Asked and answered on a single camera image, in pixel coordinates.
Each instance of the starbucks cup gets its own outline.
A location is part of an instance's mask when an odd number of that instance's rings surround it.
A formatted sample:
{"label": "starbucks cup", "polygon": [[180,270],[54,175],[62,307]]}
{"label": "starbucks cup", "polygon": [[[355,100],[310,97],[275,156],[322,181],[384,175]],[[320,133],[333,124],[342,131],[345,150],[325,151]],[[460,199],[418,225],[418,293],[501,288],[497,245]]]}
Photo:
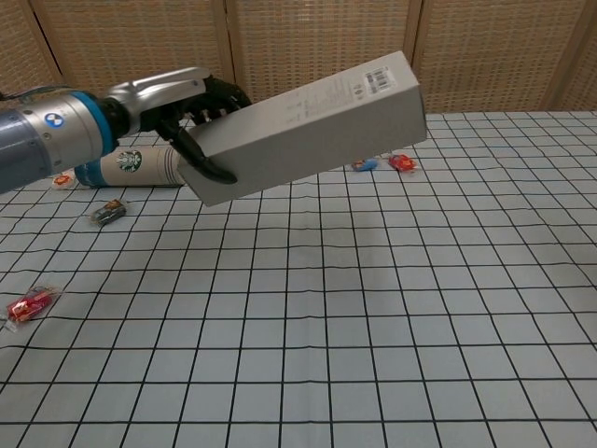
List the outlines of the starbucks cup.
{"label": "starbucks cup", "polygon": [[98,161],[75,168],[78,181],[89,187],[180,186],[180,155],[168,146],[119,147]]}

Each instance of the woven screen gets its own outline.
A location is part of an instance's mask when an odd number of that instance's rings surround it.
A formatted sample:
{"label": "woven screen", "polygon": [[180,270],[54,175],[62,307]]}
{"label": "woven screen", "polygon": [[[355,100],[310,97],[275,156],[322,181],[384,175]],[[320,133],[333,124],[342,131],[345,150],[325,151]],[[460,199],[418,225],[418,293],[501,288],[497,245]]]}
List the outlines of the woven screen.
{"label": "woven screen", "polygon": [[584,4],[585,0],[425,1],[414,67],[427,110],[543,107]]}
{"label": "woven screen", "polygon": [[119,82],[200,65],[221,77],[211,0],[35,0],[66,80],[96,93]]}
{"label": "woven screen", "polygon": [[[14,93],[57,81],[34,32],[36,24],[26,2],[0,0],[0,91]],[[15,103],[0,103],[8,108]]]}
{"label": "woven screen", "polygon": [[581,50],[576,69],[570,73],[568,89],[558,105],[565,110],[597,110],[597,23]]}
{"label": "woven screen", "polygon": [[403,48],[409,0],[228,0],[237,80],[258,101]]}

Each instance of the grid tablecloth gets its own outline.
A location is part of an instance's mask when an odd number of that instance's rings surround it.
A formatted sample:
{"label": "grid tablecloth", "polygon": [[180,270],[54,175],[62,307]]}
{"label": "grid tablecloth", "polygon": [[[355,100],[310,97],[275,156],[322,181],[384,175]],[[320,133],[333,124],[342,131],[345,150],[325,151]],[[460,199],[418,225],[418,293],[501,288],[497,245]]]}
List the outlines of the grid tablecloth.
{"label": "grid tablecloth", "polygon": [[3,195],[0,301],[65,292],[0,331],[0,445],[597,446],[597,114],[428,119],[412,174]]}

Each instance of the robotic hand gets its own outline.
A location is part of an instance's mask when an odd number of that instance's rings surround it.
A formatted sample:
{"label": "robotic hand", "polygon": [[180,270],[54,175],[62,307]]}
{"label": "robotic hand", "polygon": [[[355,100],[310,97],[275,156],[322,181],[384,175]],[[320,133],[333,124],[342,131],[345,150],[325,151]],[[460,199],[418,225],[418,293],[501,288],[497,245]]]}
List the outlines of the robotic hand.
{"label": "robotic hand", "polygon": [[105,98],[84,91],[0,113],[0,193],[23,187],[89,161],[118,146],[118,139],[156,131],[205,177],[223,184],[234,174],[212,163],[179,124],[199,125],[251,104],[233,84],[191,67],[119,84]]}

